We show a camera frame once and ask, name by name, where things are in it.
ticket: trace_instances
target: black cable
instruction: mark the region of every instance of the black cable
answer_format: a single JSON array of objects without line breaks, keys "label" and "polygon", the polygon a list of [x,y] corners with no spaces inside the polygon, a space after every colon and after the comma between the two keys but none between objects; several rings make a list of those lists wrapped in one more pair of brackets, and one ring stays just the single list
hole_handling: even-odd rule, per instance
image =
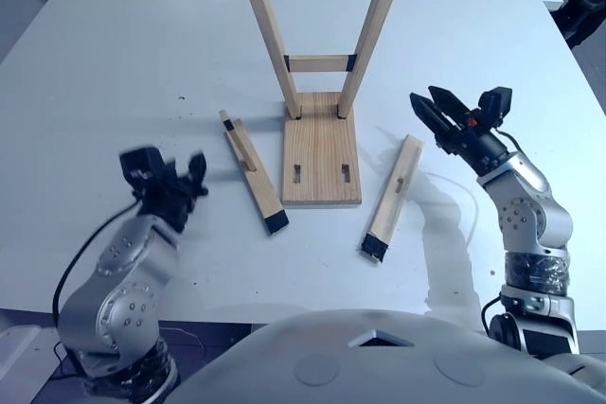
[{"label": "black cable", "polygon": [[[139,199],[134,201],[128,207],[120,210],[115,215],[113,215],[111,218],[106,220],[103,224],[101,224],[99,226],[99,228],[97,228],[97,230],[84,242],[84,244],[81,246],[81,248],[78,250],[78,252],[74,256],[74,258],[71,260],[71,262],[69,263],[69,265],[63,272],[63,275],[62,275],[61,279],[59,280],[59,283],[57,284],[57,288],[55,288],[55,293],[53,294],[53,303],[52,303],[53,324],[55,325],[56,328],[59,325],[59,299],[61,297],[61,292],[63,290],[63,286],[65,286],[65,281],[67,281],[67,277],[71,273],[72,269],[76,266],[76,263],[80,260],[80,257],[82,256],[84,251],[86,251],[86,248],[88,248],[88,245],[90,245],[92,243],[92,241],[100,234],[100,232],[103,229],[105,229],[109,224],[114,222],[116,219],[120,218],[126,212],[135,208],[138,204],[139,204]],[[74,364],[74,368],[76,369],[76,371],[78,371],[79,373],[82,373],[82,368],[81,368],[80,364],[78,363],[78,361],[76,360],[76,356],[73,354],[73,352],[71,352],[69,349],[65,349],[65,352],[67,353],[67,357]]]},{"label": "black cable", "polygon": [[59,354],[57,353],[57,347],[59,347],[59,344],[61,344],[61,341],[57,341],[57,343],[53,346],[53,353],[55,354],[55,357],[57,357],[57,361],[59,362],[59,371],[61,372],[60,376],[51,376],[50,378],[48,378],[48,380],[63,380],[64,378],[77,378],[78,375],[77,374],[66,374],[65,371],[63,370],[63,361],[61,360],[61,357],[59,357]]},{"label": "black cable", "polygon": [[490,300],[482,308],[482,313],[481,313],[481,315],[482,315],[482,325],[484,326],[484,331],[486,331],[486,335],[487,336],[489,334],[489,326],[486,325],[486,311],[488,310],[489,307],[491,307],[492,305],[494,305],[496,302],[498,302],[500,300],[501,300],[501,294],[499,293],[498,297],[493,298],[492,300]]},{"label": "black cable", "polygon": [[513,144],[513,147],[515,147],[519,152],[524,153],[524,151],[520,147],[520,144],[518,144],[518,141],[515,140],[515,137],[513,137],[508,132],[503,132],[503,131],[499,130],[498,128],[495,128],[495,130],[502,136],[505,136],[507,139],[509,139],[511,141],[511,143]]}]

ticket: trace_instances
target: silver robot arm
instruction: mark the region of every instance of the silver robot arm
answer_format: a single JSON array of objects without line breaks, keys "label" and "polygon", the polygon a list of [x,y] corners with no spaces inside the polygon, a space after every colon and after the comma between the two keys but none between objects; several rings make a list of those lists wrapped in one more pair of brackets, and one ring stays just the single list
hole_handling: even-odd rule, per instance
[{"label": "silver robot arm", "polygon": [[89,378],[132,366],[159,338],[156,304],[178,264],[176,233],[154,215],[125,221],[62,308],[59,333]]},{"label": "silver robot arm", "polygon": [[543,174],[521,152],[478,178],[497,207],[506,253],[506,284],[489,334],[530,355],[578,354],[574,302],[567,297],[572,219]]},{"label": "silver robot arm", "polygon": [[[206,161],[195,154],[182,176],[153,147],[125,152],[120,162],[141,207],[118,229],[91,277],[67,299],[58,330],[90,395],[161,402],[179,378],[160,337],[157,301],[177,271],[178,234],[197,198],[207,194]],[[55,299],[58,305],[57,292]]]},{"label": "silver robot arm", "polygon": [[460,155],[494,202],[506,249],[507,313],[490,322],[489,336],[539,359],[578,353],[574,302],[566,296],[572,220],[551,195],[543,174],[522,153],[492,134],[509,112],[511,90],[484,93],[470,110],[451,92],[430,87],[432,99],[411,94],[415,114],[439,147]]}]

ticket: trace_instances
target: wooden plank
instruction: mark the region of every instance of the wooden plank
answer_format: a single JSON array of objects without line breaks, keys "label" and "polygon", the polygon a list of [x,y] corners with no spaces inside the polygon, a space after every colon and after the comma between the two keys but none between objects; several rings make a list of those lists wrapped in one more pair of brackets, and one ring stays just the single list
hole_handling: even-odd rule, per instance
[{"label": "wooden plank", "polygon": [[297,104],[296,90],[293,76],[286,68],[284,61],[284,44],[277,29],[276,17],[269,0],[250,0],[253,12],[257,18],[258,28],[261,31],[267,52],[276,72],[277,82],[280,85],[286,107],[292,118],[300,117],[301,108]]},{"label": "wooden plank", "polygon": [[298,94],[301,118],[285,116],[282,202],[360,203],[353,114],[336,115],[339,92]]},{"label": "wooden plank", "polygon": [[250,190],[253,193],[255,203],[257,204],[258,210],[263,217],[263,221],[265,222],[265,227],[271,235],[289,223],[288,218],[286,217],[286,212],[284,211],[284,207],[277,196],[276,190],[272,185],[272,181],[269,179],[267,171],[265,170],[265,167],[263,167],[263,163],[259,159],[257,151],[255,150],[246,129],[242,125],[241,120],[234,120],[233,126],[236,136],[241,139],[244,148],[248,151],[248,154],[253,160],[257,170],[250,170],[247,166],[242,165],[244,163],[244,157],[241,153],[240,147],[233,139],[234,135],[229,134],[226,129],[225,135],[229,141],[229,144],[231,145],[232,150],[234,151],[234,154],[236,155],[236,158],[238,159],[238,162],[241,163],[241,169],[244,173],[244,177],[246,178],[246,182],[248,182]]},{"label": "wooden plank", "polygon": [[364,77],[368,62],[375,49],[375,44],[379,39],[379,34],[383,28],[383,23],[387,17],[392,0],[371,0],[370,7],[366,13],[364,25],[360,32],[360,38],[356,44],[354,54],[357,55],[353,70],[348,73],[343,91],[339,97],[338,114],[340,117],[347,117],[353,106],[353,101],[360,88],[360,83]]},{"label": "wooden plank", "polygon": [[288,56],[291,73],[347,71],[349,56]]},{"label": "wooden plank", "polygon": [[383,262],[391,236],[396,229],[406,192],[419,163],[424,143],[408,134],[401,143],[398,158],[391,169],[385,189],[375,210],[362,249]]},{"label": "wooden plank", "polygon": [[242,142],[242,138],[238,135],[238,132],[234,128],[234,124],[231,121],[231,119],[229,118],[229,115],[227,114],[227,112],[224,110],[220,110],[219,117],[221,118],[221,121],[223,122],[223,126],[225,127],[227,134],[231,138],[232,142],[238,148],[238,151],[240,152],[240,155],[242,156],[242,159],[244,160],[244,164],[246,165],[246,167],[248,167],[248,170],[257,170],[257,167],[255,166],[255,162],[253,161],[253,157],[250,156],[250,153],[244,146],[244,143]]}]

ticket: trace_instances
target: black strip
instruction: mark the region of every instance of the black strip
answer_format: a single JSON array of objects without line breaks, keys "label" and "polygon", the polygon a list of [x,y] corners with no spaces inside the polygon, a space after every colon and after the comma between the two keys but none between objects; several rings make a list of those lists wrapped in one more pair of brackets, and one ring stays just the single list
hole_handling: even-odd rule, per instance
[{"label": "black strip", "polygon": [[228,118],[227,120],[225,120],[225,121],[223,122],[223,124],[225,125],[225,128],[226,128],[226,129],[227,129],[229,132],[231,132],[231,131],[234,129],[234,124],[233,124],[233,123],[231,123],[231,120],[230,120],[229,118]]},{"label": "black strip", "polygon": [[362,251],[370,255],[372,258],[383,262],[383,257],[387,251],[387,243],[383,243],[378,238],[371,234],[366,234],[364,241],[362,242]]},{"label": "black strip", "polygon": [[356,64],[357,58],[358,58],[357,54],[348,55],[348,66],[345,67],[345,71],[353,71],[353,65]]},{"label": "black strip", "polygon": [[264,221],[270,235],[288,225],[288,218],[286,217],[286,212],[283,209],[277,213],[274,213],[271,217],[267,217]]}]

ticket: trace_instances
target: mortise hole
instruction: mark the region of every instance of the mortise hole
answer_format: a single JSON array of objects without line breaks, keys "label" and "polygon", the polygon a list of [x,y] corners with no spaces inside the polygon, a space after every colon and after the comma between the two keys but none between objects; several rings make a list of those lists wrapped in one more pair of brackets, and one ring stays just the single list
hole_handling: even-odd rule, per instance
[{"label": "mortise hole", "polygon": [[349,165],[341,165],[341,176],[343,177],[343,182],[349,184],[351,182],[351,176],[349,175]]},{"label": "mortise hole", "polygon": [[396,184],[396,194],[400,194],[401,188],[404,186],[404,179],[402,177],[398,178],[398,184]]},{"label": "mortise hole", "polygon": [[294,165],[293,183],[294,184],[301,183],[301,165]]}]

